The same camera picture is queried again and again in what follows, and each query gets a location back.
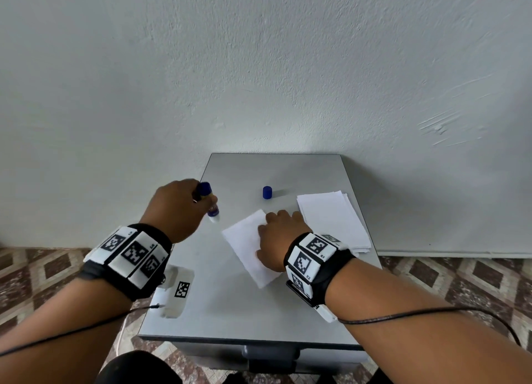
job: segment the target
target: sheet of paper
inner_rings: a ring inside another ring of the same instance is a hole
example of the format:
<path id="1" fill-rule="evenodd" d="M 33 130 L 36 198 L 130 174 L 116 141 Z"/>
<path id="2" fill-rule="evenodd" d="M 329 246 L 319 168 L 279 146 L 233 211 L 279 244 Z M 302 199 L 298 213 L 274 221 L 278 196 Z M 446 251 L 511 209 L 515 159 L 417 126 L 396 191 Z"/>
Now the sheet of paper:
<path id="1" fill-rule="evenodd" d="M 352 252 L 367 252 L 371 241 L 347 194 L 341 191 L 299 195 L 297 203 L 306 223 L 316 233 L 342 240 Z"/>
<path id="2" fill-rule="evenodd" d="M 259 289 L 281 275 L 262 265 L 255 254 L 260 249 L 257 227 L 261 224 L 266 224 L 266 213 L 262 209 L 222 231 L 223 237 L 229 242 Z"/>

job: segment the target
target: hand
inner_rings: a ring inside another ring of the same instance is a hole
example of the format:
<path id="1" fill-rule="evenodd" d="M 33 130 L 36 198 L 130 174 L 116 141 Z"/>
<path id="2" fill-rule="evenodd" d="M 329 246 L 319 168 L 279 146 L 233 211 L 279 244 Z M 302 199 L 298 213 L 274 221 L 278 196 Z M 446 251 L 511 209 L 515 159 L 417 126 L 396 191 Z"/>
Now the hand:
<path id="1" fill-rule="evenodd" d="M 192 193 L 197 180 L 173 181 L 159 187 L 151 199 L 140 223 L 161 230 L 173 244 L 181 242 L 196 231 L 200 221 L 218 198 L 211 195 L 195 203 Z"/>
<path id="2" fill-rule="evenodd" d="M 300 212 L 293 212 L 292 217 L 287 211 L 266 215 L 268 224 L 259 226 L 261 249 L 257 258 L 265 267 L 276 272 L 284 272 L 283 261 L 292 242 L 303 233 L 312 232 L 306 225 Z"/>

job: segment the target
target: gray table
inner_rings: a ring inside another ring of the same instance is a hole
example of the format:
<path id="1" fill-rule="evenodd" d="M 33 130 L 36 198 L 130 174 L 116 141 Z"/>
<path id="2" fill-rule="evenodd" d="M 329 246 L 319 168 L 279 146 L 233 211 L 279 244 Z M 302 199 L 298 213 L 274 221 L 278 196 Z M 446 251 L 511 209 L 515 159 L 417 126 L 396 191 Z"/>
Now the gray table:
<path id="1" fill-rule="evenodd" d="M 297 372 L 351 370 L 365 360 L 367 354 L 343 325 L 325 322 L 290 291 L 285 274 L 259 289 L 221 235 L 258 209 L 293 212 L 298 194 L 338 190 L 347 193 L 365 226 L 340 155 L 214 153 L 202 180 L 219 198 L 220 222 L 205 218 L 170 256 L 170 264 L 195 272 L 186 308 L 177 319 L 148 311 L 139 336 L 171 341 L 210 368 L 244 370 L 243 351 L 253 358 L 265 349 L 282 359 L 283 347 L 300 353 Z M 262 199 L 265 185 L 273 187 L 270 200 Z M 374 249 L 360 259 L 380 267 Z"/>

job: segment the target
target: patterned floor tile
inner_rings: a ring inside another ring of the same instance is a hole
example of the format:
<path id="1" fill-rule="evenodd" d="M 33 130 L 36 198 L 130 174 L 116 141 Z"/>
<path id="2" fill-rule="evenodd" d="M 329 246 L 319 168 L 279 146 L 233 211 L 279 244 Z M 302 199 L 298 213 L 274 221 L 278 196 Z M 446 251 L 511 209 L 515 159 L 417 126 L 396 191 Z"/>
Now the patterned floor tile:
<path id="1" fill-rule="evenodd" d="M 0 335 L 15 327 L 74 279 L 89 249 L 0 249 Z M 515 329 L 532 352 L 532 260 L 380 257 L 382 267 L 410 279 L 452 304 L 490 308 Z M 149 305 L 138 300 L 132 308 Z M 117 354 L 142 349 L 166 361 L 185 384 L 221 384 L 230 371 L 196 366 L 170 342 L 143 341 L 137 334 L 146 311 L 128 315 L 121 334 L 104 363 Z M 507 334 L 486 315 L 481 321 Z M 370 359 L 350 374 L 335 377 L 338 384 L 365 384 L 375 373 Z M 317 375 L 245 373 L 249 384 L 316 384 Z"/>

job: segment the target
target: glue stick cap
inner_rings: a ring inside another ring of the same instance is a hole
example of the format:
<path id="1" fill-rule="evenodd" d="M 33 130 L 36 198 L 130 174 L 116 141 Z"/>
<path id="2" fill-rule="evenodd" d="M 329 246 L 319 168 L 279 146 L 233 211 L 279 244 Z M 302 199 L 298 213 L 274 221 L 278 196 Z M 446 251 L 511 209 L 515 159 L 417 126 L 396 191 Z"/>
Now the glue stick cap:
<path id="1" fill-rule="evenodd" d="M 208 182 L 200 182 L 197 191 L 201 196 L 208 196 L 212 193 L 211 185 Z"/>
<path id="2" fill-rule="evenodd" d="M 262 197 L 264 199 L 271 199 L 272 197 L 271 186 L 266 185 L 264 188 L 262 188 Z"/>

